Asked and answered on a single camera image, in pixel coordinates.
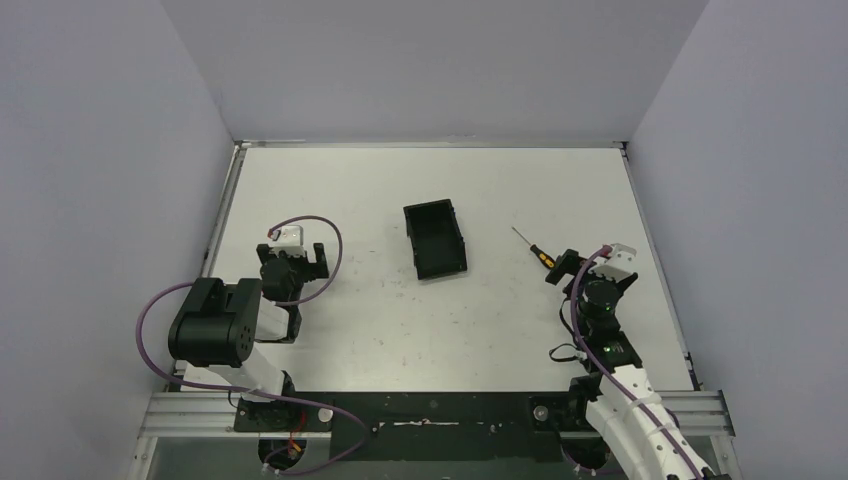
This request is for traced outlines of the orange black screwdriver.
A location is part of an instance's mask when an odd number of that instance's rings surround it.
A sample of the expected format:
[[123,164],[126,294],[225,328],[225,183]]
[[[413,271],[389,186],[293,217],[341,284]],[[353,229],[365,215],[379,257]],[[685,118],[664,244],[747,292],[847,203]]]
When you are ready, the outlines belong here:
[[512,226],[511,230],[516,233],[528,246],[534,257],[548,270],[552,270],[555,266],[555,261],[544,252],[535,243],[530,242],[516,227]]

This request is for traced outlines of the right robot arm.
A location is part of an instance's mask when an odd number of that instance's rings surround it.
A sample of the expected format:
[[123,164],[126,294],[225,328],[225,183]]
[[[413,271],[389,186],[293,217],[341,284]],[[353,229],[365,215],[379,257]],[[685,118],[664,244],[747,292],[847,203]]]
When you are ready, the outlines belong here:
[[585,470],[614,458],[629,479],[721,478],[664,406],[617,317],[620,301],[638,279],[635,250],[612,244],[587,257],[571,249],[557,258],[536,255],[548,270],[547,283],[568,282],[559,318],[572,338],[571,360],[586,371],[571,381],[560,414],[546,421],[590,428],[602,441],[598,447],[567,441],[566,457]]

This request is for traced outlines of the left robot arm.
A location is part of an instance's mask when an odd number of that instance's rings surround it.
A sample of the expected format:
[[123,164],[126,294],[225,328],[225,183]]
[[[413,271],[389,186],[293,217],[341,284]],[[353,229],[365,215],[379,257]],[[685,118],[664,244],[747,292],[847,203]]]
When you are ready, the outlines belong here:
[[235,388],[237,431],[293,431],[307,423],[306,407],[289,397],[295,392],[291,376],[258,346],[297,339],[297,303],[305,284],[330,276],[323,244],[313,250],[308,255],[300,245],[258,245],[259,277],[235,284],[197,279],[170,327],[174,359],[205,368]]

